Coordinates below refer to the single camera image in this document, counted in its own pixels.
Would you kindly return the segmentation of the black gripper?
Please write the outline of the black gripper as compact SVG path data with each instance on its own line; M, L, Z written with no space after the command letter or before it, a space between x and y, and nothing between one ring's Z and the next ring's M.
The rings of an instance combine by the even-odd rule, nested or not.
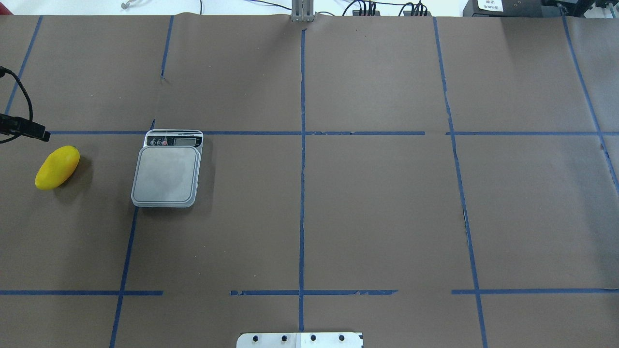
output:
M8 136L6 139L1 140L1 143L8 143L21 136L48 142L51 137L51 133L43 125L23 117L13 117L5 114L0 115L0 132L2 135Z

